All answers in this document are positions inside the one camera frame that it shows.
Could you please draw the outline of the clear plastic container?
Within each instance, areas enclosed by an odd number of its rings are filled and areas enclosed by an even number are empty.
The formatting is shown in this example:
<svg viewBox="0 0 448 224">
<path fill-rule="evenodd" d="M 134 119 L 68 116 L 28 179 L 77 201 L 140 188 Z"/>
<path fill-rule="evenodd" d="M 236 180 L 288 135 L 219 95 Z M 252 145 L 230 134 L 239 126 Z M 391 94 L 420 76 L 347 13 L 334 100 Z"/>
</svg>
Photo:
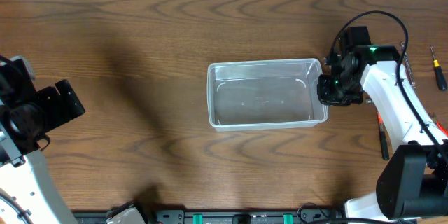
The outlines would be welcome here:
<svg viewBox="0 0 448 224">
<path fill-rule="evenodd" d="M 328 107 L 318 98 L 317 59 L 276 59 L 210 64 L 207 107 L 218 132 L 313 127 Z"/>
</svg>

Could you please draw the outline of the small claw hammer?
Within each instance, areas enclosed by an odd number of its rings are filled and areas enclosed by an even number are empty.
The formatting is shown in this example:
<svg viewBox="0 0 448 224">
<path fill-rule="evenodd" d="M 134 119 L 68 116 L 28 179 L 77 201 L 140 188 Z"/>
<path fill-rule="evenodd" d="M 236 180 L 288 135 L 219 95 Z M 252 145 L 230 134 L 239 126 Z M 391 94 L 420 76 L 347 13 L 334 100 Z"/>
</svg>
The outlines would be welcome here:
<svg viewBox="0 0 448 224">
<path fill-rule="evenodd" d="M 380 116 L 379 111 L 377 111 L 377 122 L 379 127 L 379 143 L 381 148 L 381 157 L 383 160 L 388 161 L 389 156 L 389 150 L 388 150 L 388 144 L 386 140 L 386 131 L 384 126 L 384 121 L 382 120 L 382 117 Z"/>
</svg>

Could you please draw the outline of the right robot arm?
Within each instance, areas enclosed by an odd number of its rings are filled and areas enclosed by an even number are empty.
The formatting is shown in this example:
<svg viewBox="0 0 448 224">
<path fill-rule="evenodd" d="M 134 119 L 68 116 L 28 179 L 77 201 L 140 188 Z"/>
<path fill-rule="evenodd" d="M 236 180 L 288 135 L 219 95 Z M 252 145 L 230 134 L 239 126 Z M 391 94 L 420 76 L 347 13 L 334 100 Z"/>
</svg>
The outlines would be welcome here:
<svg viewBox="0 0 448 224">
<path fill-rule="evenodd" d="M 422 106 L 400 53 L 393 45 L 374 45 L 367 27 L 349 27 L 339 38 L 340 53 L 331 53 L 330 74 L 318 78 L 318 100 L 349 106 L 368 95 L 376 106 L 393 154 L 374 192 L 349 199 L 347 218 L 376 221 L 447 215 L 447 135 Z"/>
</svg>

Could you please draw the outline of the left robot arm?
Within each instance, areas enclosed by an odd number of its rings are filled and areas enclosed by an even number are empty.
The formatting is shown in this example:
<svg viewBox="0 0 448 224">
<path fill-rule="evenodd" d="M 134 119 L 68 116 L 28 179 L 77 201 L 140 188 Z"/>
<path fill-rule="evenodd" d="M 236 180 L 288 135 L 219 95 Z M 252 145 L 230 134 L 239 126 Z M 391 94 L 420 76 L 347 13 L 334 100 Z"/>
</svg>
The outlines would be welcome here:
<svg viewBox="0 0 448 224">
<path fill-rule="evenodd" d="M 37 90 L 22 56 L 1 58 L 1 219 L 5 223 L 75 223 L 50 177 L 48 133 L 84 114 L 71 84 Z"/>
</svg>

